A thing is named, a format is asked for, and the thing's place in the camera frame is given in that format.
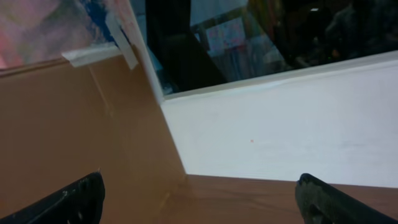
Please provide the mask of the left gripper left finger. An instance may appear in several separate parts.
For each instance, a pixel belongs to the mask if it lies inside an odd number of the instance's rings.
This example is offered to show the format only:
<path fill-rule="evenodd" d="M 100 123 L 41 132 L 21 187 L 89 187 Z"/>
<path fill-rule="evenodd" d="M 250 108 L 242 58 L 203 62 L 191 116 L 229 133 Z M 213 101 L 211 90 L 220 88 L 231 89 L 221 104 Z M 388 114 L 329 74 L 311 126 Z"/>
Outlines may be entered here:
<path fill-rule="evenodd" d="M 105 187 L 100 172 L 90 173 L 16 213 L 1 224 L 99 224 Z"/>

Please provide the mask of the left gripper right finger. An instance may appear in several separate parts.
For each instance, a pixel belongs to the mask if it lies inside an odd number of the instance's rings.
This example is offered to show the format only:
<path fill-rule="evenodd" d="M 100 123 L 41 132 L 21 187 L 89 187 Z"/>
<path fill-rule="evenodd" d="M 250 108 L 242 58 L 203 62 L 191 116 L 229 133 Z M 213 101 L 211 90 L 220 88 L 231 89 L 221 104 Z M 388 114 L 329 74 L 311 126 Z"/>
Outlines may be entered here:
<path fill-rule="evenodd" d="M 295 186 L 295 201 L 305 223 L 391 223 L 393 219 L 304 173 Z"/>

